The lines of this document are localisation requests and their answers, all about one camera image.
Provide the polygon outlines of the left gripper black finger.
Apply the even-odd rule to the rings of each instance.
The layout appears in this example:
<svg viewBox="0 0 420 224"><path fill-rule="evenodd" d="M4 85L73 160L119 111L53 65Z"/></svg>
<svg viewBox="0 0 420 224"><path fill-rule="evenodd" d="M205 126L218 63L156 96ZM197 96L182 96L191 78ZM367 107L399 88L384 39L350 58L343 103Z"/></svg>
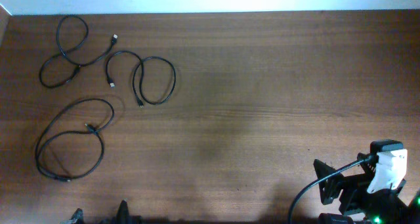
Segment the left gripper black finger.
<svg viewBox="0 0 420 224"><path fill-rule="evenodd" d="M70 219L61 221L60 224L84 224L83 210L76 209Z"/></svg>
<svg viewBox="0 0 420 224"><path fill-rule="evenodd" d="M122 200L115 216L115 224L130 224L128 204Z"/></svg>

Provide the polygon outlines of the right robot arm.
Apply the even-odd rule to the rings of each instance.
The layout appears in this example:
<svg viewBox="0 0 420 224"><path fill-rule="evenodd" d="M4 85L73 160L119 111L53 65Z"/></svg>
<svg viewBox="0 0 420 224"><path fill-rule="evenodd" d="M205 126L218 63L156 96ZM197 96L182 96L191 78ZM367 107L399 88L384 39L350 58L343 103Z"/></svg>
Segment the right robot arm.
<svg viewBox="0 0 420 224"><path fill-rule="evenodd" d="M362 162L363 173L344 176L320 160L314 161L314 169L318 178L324 180L319 184L320 199L323 205L331 204L334 199L340 201L339 214L321 213L320 224L354 223L351 215L362 213L365 218L361 223L418 223L419 193L407 205L399 194L406 184L405 180L395 189L387 187L382 190L368 192L373 181L376 165L373 162Z"/></svg>

